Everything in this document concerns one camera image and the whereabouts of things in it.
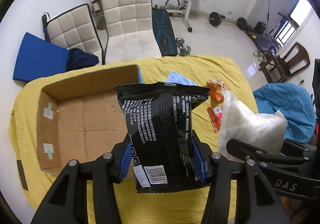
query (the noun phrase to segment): brown plastic chair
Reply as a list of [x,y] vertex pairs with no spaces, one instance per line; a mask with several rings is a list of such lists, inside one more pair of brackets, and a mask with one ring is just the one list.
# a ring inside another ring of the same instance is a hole
[[[295,47],[298,47],[297,54],[294,57],[292,57],[289,61],[286,61],[286,59],[292,53],[292,51]],[[266,71],[266,66],[273,61],[274,66],[269,72],[272,72],[275,69],[278,70],[278,72],[280,74],[280,79],[277,82],[285,82],[285,81],[291,79],[292,77],[298,75],[303,70],[308,68],[310,65],[310,58],[309,58],[309,54],[308,54],[307,50],[298,42],[296,42],[291,47],[291,49],[288,51],[288,53],[284,57],[281,58],[280,56],[268,55],[267,59],[268,60],[266,63],[260,64],[260,68],[263,69],[262,71]],[[305,66],[303,66],[302,68],[296,70],[295,72],[290,72],[291,68],[294,68],[302,61],[306,61],[307,64]]]

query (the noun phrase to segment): black bag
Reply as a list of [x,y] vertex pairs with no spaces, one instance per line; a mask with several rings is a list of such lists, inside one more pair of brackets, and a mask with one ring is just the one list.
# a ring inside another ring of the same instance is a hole
[[99,58],[92,53],[84,52],[78,48],[69,50],[66,71],[79,70],[95,66],[99,63]]
[[210,89],[163,82],[115,89],[131,136],[137,192],[208,186],[193,170],[191,110],[208,99]]

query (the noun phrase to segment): small cardboard box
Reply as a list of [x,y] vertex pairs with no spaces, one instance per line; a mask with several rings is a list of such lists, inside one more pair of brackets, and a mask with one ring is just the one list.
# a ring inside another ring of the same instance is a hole
[[136,65],[115,67],[42,89],[37,115],[42,171],[58,175],[70,160],[94,161],[124,140],[127,126],[113,87],[139,83],[138,70]]

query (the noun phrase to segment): white pouch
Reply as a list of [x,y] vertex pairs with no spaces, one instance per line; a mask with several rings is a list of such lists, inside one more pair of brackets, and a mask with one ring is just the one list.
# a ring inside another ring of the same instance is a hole
[[252,146],[266,150],[268,154],[279,155],[287,127],[284,115],[255,114],[243,102],[237,100],[233,92],[223,93],[224,105],[219,136],[218,153],[231,161],[242,162],[228,154],[226,145],[237,139]]

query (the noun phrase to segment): yellow bed sheet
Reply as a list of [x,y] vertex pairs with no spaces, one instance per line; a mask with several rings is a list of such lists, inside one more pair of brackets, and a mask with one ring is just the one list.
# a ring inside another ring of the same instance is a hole
[[[227,88],[234,92],[238,100],[244,102],[253,112],[257,106],[252,90],[235,62],[229,58],[216,56],[163,57],[135,62],[112,63],[87,69],[40,78],[28,83],[17,95],[9,126],[9,134],[17,160],[22,161],[28,191],[23,190],[29,203],[36,209],[55,180],[55,176],[39,170],[36,154],[37,103],[41,89],[51,83],[115,66],[137,64],[144,83],[165,81],[171,71],[180,73],[199,86],[205,86],[208,79],[223,79]],[[200,140],[217,150],[219,133],[215,133],[207,114],[208,106],[217,102],[209,98],[192,112],[192,128]],[[88,182],[88,218],[95,223],[92,183]],[[116,199],[122,222],[126,223],[200,223],[209,188],[167,194],[137,194],[134,180],[126,178],[115,184]],[[229,218],[235,215],[236,184],[232,182]]]

